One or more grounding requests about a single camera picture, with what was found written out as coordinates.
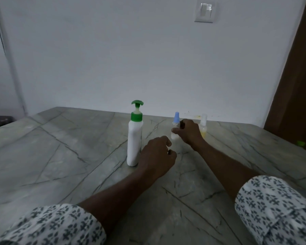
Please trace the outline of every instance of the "gray marble surface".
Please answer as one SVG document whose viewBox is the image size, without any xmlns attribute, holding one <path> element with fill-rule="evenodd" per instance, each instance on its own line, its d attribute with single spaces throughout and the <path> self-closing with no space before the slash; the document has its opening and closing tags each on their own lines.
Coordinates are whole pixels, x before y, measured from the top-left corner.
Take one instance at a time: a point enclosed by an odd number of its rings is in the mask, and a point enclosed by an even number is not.
<svg viewBox="0 0 306 245">
<path fill-rule="evenodd" d="M 0 128 L 0 234 L 31 209 L 76 204 L 120 181 L 130 114 L 56 107 Z M 143 117 L 143 146 L 172 118 Z M 208 121 L 206 140 L 306 197 L 306 151 L 249 124 Z M 255 244 L 201 157 L 182 141 L 175 166 L 131 206 L 107 244 Z"/>
</svg>

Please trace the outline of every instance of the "switch plate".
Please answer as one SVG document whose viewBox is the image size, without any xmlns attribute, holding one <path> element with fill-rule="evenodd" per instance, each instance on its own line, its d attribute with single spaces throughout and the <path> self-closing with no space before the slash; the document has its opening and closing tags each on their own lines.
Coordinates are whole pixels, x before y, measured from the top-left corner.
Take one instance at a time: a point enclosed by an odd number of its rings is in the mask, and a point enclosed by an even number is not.
<svg viewBox="0 0 306 245">
<path fill-rule="evenodd" d="M 195 22 L 213 23 L 216 13 L 216 2 L 198 0 L 195 11 Z"/>
</svg>

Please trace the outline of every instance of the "green object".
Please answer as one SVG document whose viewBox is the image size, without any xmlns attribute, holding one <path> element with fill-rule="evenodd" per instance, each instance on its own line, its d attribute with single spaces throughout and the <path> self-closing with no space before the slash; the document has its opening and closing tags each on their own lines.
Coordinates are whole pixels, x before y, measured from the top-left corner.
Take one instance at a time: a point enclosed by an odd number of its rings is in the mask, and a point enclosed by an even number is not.
<svg viewBox="0 0 306 245">
<path fill-rule="evenodd" d="M 140 100 L 135 100 L 131 104 L 135 104 L 135 111 L 131 113 L 131 121 L 141 122 L 143 120 L 143 114 L 139 111 L 139 107 L 144 103 Z"/>
<path fill-rule="evenodd" d="M 306 143 L 303 142 L 303 141 L 297 141 L 297 145 L 298 145 L 299 147 L 304 147 L 304 146 L 306 145 Z"/>
</svg>

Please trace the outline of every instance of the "white bottle body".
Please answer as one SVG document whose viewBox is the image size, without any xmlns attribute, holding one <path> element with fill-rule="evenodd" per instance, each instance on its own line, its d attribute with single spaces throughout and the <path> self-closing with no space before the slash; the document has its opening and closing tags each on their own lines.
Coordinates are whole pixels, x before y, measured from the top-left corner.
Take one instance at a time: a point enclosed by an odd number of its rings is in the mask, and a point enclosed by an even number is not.
<svg viewBox="0 0 306 245">
<path fill-rule="evenodd" d="M 174 127 L 175 128 L 180 128 L 180 123 L 172 122 L 172 128 L 174 128 Z M 175 134 L 175 133 L 171 132 L 171 139 L 172 140 L 177 140 L 178 138 L 180 138 L 178 134 Z"/>
<path fill-rule="evenodd" d="M 205 138 L 208 128 L 206 127 L 206 125 L 201 125 L 201 124 L 198 124 L 198 127 L 199 127 L 199 131 L 201 132 L 202 137 Z"/>
<path fill-rule="evenodd" d="M 143 121 L 129 121 L 128 123 L 127 164 L 131 167 L 138 164 L 138 157 L 142 145 L 142 126 Z"/>
</svg>

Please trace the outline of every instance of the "white floral print sleeve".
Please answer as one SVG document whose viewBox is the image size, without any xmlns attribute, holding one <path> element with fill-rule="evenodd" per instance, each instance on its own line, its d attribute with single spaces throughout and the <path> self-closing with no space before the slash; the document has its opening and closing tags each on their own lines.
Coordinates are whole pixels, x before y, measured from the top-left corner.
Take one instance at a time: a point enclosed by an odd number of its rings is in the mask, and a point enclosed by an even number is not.
<svg viewBox="0 0 306 245">
<path fill-rule="evenodd" d="M 102 245 L 106 234 L 96 218 L 70 204 L 35 208 L 0 236 L 0 245 Z"/>
<path fill-rule="evenodd" d="M 306 244 L 306 199 L 282 179 L 252 178 L 240 189 L 235 209 L 258 244 Z"/>
</svg>

